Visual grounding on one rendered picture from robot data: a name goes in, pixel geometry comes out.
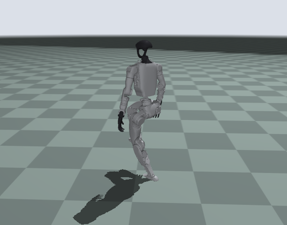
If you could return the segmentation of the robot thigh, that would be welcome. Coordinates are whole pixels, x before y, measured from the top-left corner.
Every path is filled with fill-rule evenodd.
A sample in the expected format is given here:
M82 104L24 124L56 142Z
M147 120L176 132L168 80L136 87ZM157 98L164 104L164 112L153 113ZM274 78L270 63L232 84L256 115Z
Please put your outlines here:
M156 104L157 114L160 114L161 113L161 105L160 105L159 101L151 100L151 102ZM130 105L127 108L128 115L131 116L133 113L137 112L137 109L139 110L139 106L141 106L141 105L142 105L142 101L137 101L137 102L133 103L132 105Z
M143 111L134 112L130 116L129 120L129 134L132 145L134 146L135 144L137 144L140 147L141 151L143 151L145 148L144 143L140 141L141 125L145 121L145 116L145 112Z

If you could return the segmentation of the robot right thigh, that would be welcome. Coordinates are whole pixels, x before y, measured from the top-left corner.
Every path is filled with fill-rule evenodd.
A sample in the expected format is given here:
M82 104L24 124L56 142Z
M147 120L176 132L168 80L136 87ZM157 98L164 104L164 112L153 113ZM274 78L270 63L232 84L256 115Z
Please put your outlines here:
M159 101L151 100L151 102L156 104L157 114L160 114L161 113L161 105L160 105ZM139 106L141 106L141 105L142 105L142 101L137 101L137 102L133 103L132 105L130 105L127 108L128 115L131 116L133 113L137 112L137 109L139 110Z

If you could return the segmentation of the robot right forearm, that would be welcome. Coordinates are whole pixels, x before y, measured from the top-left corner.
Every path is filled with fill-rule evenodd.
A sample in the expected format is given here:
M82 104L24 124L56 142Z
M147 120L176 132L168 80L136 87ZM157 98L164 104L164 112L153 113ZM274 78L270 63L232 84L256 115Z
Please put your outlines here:
M165 93L165 88L162 90L158 89L158 94L157 94L157 101L159 101L159 103L161 103L162 99L163 99L163 95Z

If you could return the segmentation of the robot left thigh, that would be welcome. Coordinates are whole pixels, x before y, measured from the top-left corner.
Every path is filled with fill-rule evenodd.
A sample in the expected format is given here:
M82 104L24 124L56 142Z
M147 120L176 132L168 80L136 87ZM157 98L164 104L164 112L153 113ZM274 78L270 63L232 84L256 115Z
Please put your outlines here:
M145 116L145 112L143 111L134 112L130 116L129 120L129 134L132 145L134 146L135 144L137 144L140 147L141 151L143 151L145 148L144 143L140 141L141 125L145 121Z

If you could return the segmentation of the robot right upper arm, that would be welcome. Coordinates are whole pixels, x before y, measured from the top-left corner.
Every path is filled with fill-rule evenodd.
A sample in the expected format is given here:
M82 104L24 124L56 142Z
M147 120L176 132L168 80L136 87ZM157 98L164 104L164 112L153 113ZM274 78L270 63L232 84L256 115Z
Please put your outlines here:
M166 86L166 82L165 82L163 71L162 71L162 65L158 63L156 63L156 65L157 65L157 79L159 80L159 83L157 84L157 88L159 90L162 90Z

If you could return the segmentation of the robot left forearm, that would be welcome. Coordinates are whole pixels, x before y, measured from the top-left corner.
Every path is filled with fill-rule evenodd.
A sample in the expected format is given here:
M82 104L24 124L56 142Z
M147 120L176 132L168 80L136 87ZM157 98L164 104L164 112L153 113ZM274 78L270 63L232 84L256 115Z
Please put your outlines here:
M118 114L120 111L123 111L123 115L126 113L129 97L124 95L125 88L123 89L122 92L122 97L121 97L121 104L120 104L120 110L118 111Z

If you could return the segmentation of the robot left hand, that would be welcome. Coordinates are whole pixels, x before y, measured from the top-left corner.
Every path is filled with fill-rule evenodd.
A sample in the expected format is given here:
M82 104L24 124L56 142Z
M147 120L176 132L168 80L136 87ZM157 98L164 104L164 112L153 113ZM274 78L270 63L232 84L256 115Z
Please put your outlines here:
M121 132L123 132L124 129L123 129L122 126L121 126L121 124L124 124L124 123L122 122L122 118L124 117L123 111L120 111L120 113L118 114L118 116L119 116L119 118L118 118L118 129L119 129Z

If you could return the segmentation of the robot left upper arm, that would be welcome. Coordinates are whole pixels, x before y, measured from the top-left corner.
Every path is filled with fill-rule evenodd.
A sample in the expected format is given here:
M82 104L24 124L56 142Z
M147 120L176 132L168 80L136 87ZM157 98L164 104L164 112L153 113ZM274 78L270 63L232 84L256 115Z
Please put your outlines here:
M138 65L128 66L126 69L126 81L125 81L125 92L124 95L131 96L133 89L131 89L135 74L138 72Z

